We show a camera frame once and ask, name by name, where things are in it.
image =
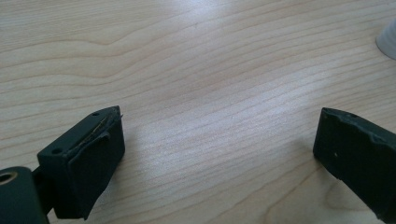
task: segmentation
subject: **table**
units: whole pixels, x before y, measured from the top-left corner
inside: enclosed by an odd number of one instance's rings
[[[381,223],[313,158],[320,109],[396,131],[392,0],[2,1],[0,169],[119,105],[87,222]]]

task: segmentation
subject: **gray cylinder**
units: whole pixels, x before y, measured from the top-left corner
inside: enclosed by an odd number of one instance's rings
[[[396,60],[396,20],[393,20],[376,38],[378,48],[391,59]]]

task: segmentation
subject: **black plastic part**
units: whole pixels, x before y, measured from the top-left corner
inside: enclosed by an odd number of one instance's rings
[[[396,135],[359,116],[323,108],[315,157],[386,223],[396,222]]]
[[[90,114],[40,151],[37,173],[53,185],[56,216],[86,219],[124,151],[118,106]]]
[[[49,223],[28,168],[11,167],[0,171],[0,223]]]

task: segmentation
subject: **wooden table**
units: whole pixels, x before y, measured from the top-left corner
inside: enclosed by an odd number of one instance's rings
[[[393,0],[2,1],[0,169],[119,105],[87,222],[381,223],[314,160],[320,109],[396,131]]]

